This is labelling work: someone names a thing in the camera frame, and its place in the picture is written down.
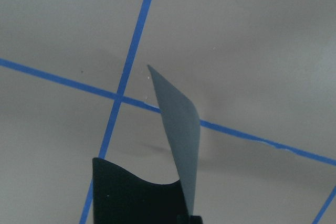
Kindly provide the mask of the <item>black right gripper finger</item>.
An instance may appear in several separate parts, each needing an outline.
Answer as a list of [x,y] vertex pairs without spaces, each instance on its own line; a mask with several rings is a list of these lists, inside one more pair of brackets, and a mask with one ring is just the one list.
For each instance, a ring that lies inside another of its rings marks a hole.
[[201,216],[190,216],[190,224],[202,224]]

